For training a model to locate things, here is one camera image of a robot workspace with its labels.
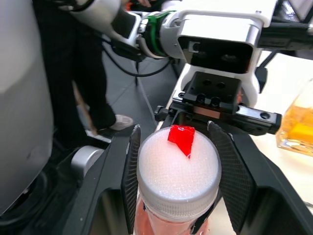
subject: red plastic piece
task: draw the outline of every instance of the red plastic piece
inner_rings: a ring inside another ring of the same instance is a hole
[[[194,141],[195,128],[190,126],[171,126],[168,141],[175,143],[178,148],[190,159],[191,147]]]

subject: white table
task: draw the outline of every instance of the white table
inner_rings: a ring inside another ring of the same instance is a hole
[[[268,55],[269,52],[264,51],[260,62]],[[255,108],[283,114],[305,83],[313,78],[313,61],[277,54],[267,69],[268,81]],[[274,135],[252,136],[252,139],[280,167],[300,197],[313,204],[313,158],[277,148]],[[210,216],[210,229],[211,235],[235,234],[223,200]]]

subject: shoe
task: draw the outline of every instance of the shoe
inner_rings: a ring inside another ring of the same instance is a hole
[[[115,115],[116,122],[110,128],[114,131],[121,131],[127,127],[130,127],[134,124],[134,120],[131,117],[117,114]]]

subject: black pants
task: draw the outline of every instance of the black pants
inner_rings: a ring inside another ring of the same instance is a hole
[[[90,106],[97,129],[116,122],[106,100],[102,41],[93,29],[50,2],[33,0],[33,6],[42,39],[54,123],[63,143],[75,145],[86,139],[86,133],[78,117],[72,81]]]

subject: bottle cap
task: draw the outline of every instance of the bottle cap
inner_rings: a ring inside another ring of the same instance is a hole
[[[137,178],[146,207],[158,217],[191,221],[204,214],[216,199],[221,179],[218,152],[195,131],[189,157],[168,141],[170,128],[150,135],[141,145]]]

